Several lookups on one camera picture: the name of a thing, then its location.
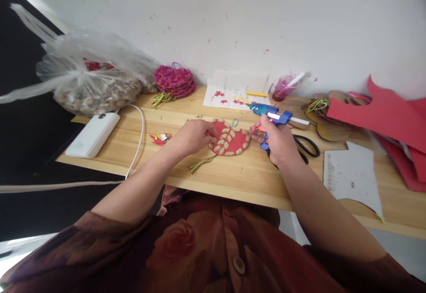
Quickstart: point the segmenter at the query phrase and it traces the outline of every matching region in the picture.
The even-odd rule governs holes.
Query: person
[[[160,214],[148,215],[173,168],[215,139],[211,122],[190,120],[12,267],[5,292],[425,292],[302,161],[290,129],[262,115],[254,141],[263,140],[260,124],[310,246],[279,231],[276,209],[170,186]]]

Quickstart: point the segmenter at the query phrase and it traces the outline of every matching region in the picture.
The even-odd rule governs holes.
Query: brown blouse
[[[163,217],[137,226],[87,212],[10,269],[5,292],[426,292],[389,255],[359,263],[301,247],[275,209],[164,200]]]

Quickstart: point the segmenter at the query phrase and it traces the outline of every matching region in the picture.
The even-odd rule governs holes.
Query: hot glue gun
[[[293,117],[293,113],[290,111],[284,111],[283,113],[279,113],[279,108],[278,107],[272,107],[270,105],[265,105],[265,104],[260,104],[260,103],[255,103],[255,104],[246,104],[247,106],[250,107],[250,110],[252,112],[254,112],[256,115],[261,116],[262,114],[266,114],[269,118],[269,120],[275,125],[286,125],[288,124],[290,121],[296,121],[299,123],[303,123],[308,125],[309,122],[302,120],[302,119],[298,119],[298,118],[294,118]],[[265,132],[265,139],[263,140],[263,142],[260,144],[260,148],[266,151],[269,151],[269,145],[268,145],[268,133]]]

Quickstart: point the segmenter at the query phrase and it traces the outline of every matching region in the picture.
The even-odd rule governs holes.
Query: wooden desk
[[[151,143],[150,134],[175,134],[187,119],[195,119],[197,115],[202,115],[205,120],[223,118],[229,123],[232,123],[233,118],[239,118],[239,127],[244,129],[259,120],[259,116],[250,111],[203,106],[204,95],[205,87],[199,86],[188,98],[166,103],[159,109],[149,108],[153,95],[140,96],[137,106],[144,112],[146,130],[145,143],[135,167],[147,161],[160,148]],[[120,116],[119,123],[96,158],[72,158],[63,154],[57,161],[124,176],[138,146],[141,120],[139,112],[132,107],[124,108],[120,111]],[[87,123],[88,118],[75,117],[73,121]],[[343,142],[321,139],[312,126],[310,130],[294,128],[293,132],[312,139],[322,154],[326,150],[347,149]],[[341,200],[343,205],[366,227],[426,239],[426,193],[409,191],[389,157],[380,152],[366,133],[352,133],[349,141],[375,151],[375,173],[386,223],[380,223],[370,209],[356,201]],[[240,156],[216,157],[192,176],[189,166],[211,155],[213,152],[206,147],[187,157],[172,171],[166,183],[188,190],[293,210],[279,171],[256,142],[252,142]],[[309,166],[322,180],[323,156],[309,158],[309,162]]]

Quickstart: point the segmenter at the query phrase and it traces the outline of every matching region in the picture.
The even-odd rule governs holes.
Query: white paper
[[[347,146],[324,153],[324,185],[336,199],[359,201],[383,217],[373,151],[351,142]]]
[[[269,97],[247,95],[246,91],[268,93],[268,76],[253,76],[235,71],[216,70],[213,79],[207,80],[203,105],[240,110],[250,110],[245,103],[269,105]]]

